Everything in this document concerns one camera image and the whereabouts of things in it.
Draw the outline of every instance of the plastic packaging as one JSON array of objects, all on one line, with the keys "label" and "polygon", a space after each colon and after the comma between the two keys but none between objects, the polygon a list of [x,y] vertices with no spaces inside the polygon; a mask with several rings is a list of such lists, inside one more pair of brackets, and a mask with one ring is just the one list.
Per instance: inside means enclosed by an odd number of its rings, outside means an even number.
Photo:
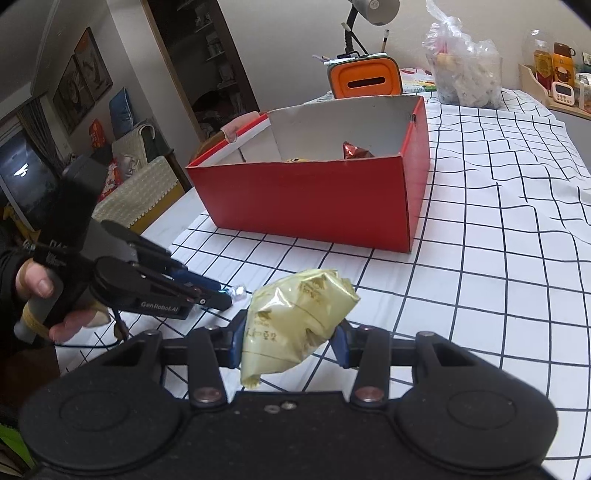
[{"label": "plastic packaging", "polygon": [[335,270],[305,270],[254,292],[246,317],[241,383],[294,367],[327,341],[355,307],[351,282]]},{"label": "plastic packaging", "polygon": [[427,0],[427,11],[439,21],[423,41],[439,101],[475,108],[499,108],[502,103],[502,58],[492,40],[474,43],[462,33],[459,18],[448,17]]},{"label": "plastic packaging", "polygon": [[226,287],[225,291],[232,298],[232,303],[238,303],[239,301],[246,300],[248,293],[244,285],[238,285],[237,287]]},{"label": "plastic packaging", "polygon": [[574,81],[575,106],[591,113],[591,73],[578,73]]},{"label": "plastic packaging", "polygon": [[373,158],[374,155],[369,151],[361,147],[356,147],[349,142],[343,143],[343,155],[345,160],[351,160],[353,158]]},{"label": "plastic packaging", "polygon": [[564,43],[554,42],[554,81],[568,83],[574,88],[574,74],[577,52]]},{"label": "plastic packaging", "polygon": [[529,30],[523,40],[522,53],[524,65],[533,65],[538,82],[551,91],[554,81],[554,38],[539,29]]}]

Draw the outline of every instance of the television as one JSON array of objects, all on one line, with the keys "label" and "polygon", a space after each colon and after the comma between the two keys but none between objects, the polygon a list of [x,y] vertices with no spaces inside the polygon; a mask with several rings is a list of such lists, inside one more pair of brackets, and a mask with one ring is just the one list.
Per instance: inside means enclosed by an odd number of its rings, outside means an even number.
[{"label": "television", "polygon": [[18,126],[0,140],[0,187],[23,224],[43,227],[59,180]]}]

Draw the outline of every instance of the clear plastic bag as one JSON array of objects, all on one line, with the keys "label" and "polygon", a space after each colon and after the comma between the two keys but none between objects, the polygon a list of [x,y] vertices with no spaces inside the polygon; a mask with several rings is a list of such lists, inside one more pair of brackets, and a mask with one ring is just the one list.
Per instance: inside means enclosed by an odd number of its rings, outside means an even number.
[{"label": "clear plastic bag", "polygon": [[423,47],[427,52],[439,101],[475,108],[499,108],[502,103],[502,58],[492,40],[474,43],[462,33],[462,22],[448,17],[433,0],[427,11],[439,21],[431,25]]}]

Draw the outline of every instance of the snack packet in box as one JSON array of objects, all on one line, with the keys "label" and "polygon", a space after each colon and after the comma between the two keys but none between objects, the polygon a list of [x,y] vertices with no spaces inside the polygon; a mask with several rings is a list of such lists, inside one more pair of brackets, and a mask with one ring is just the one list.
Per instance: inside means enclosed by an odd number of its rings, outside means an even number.
[{"label": "snack packet in box", "polygon": [[351,282],[335,270],[305,270],[254,292],[242,347],[242,385],[256,388],[262,374],[303,362],[358,301]]}]

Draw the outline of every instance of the red foil packet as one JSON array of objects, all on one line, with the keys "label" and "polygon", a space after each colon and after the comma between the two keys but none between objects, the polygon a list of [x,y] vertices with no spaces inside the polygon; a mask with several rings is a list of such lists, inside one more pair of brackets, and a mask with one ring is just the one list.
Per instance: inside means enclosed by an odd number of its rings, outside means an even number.
[{"label": "red foil packet", "polygon": [[369,150],[366,150],[361,147],[356,147],[349,142],[343,143],[343,152],[345,154],[345,160],[350,160],[351,158],[373,158],[374,155]]}]

